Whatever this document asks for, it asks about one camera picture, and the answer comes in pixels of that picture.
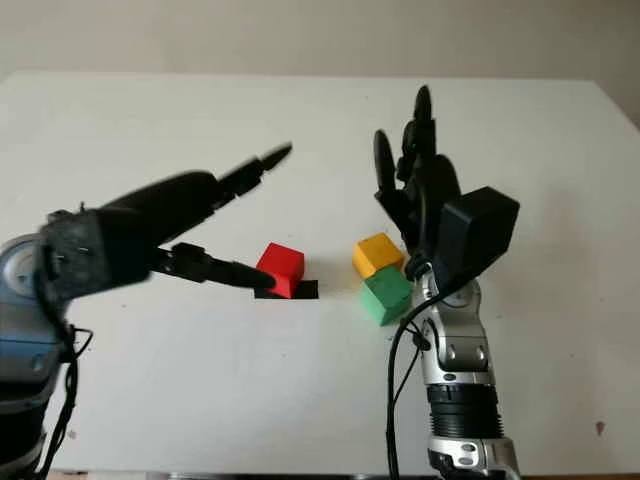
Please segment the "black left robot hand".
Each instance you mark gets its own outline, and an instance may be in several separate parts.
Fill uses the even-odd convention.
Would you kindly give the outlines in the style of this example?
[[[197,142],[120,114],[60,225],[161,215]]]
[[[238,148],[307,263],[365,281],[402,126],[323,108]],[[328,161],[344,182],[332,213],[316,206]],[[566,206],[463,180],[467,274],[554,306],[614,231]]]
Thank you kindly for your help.
[[[237,288],[268,290],[275,278],[236,261],[214,258],[205,249],[179,243],[162,246],[202,224],[214,213],[261,184],[292,151],[285,143],[254,156],[220,178],[206,170],[184,172],[125,194],[105,205],[141,216],[143,235],[152,245],[153,271],[197,283],[215,282]]]

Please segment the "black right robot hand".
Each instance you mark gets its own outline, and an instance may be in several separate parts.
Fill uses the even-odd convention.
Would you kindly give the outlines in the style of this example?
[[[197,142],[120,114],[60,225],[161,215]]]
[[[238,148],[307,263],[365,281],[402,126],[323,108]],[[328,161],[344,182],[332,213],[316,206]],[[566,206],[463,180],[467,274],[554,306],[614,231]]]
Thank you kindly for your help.
[[[401,150],[394,159],[385,132],[375,132],[375,198],[401,233],[409,254],[405,274],[414,280],[433,264],[442,206],[461,194],[452,162],[437,152],[436,120],[426,85],[416,95]]]

